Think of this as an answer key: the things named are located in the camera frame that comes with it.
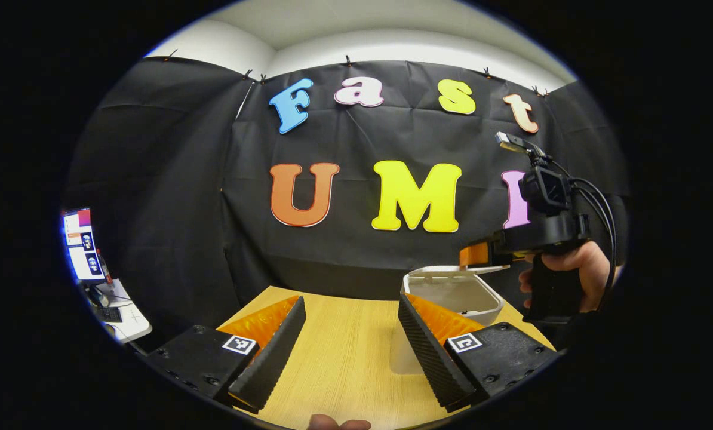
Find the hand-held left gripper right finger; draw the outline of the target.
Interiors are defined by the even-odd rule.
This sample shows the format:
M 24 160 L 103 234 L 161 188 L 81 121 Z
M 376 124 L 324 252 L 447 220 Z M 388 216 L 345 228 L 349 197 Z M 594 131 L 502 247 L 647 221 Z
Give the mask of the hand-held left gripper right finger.
M 449 413 L 509 392 L 559 357 L 508 322 L 483 326 L 413 294 L 398 320 L 439 405 Z

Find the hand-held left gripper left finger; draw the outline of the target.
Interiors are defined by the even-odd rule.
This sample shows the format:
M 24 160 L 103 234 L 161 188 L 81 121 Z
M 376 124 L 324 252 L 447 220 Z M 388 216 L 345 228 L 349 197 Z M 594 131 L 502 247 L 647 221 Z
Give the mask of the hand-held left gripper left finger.
M 148 354 L 148 365 L 203 397 L 258 413 L 305 321 L 304 297 L 291 296 L 218 330 L 195 325 Z

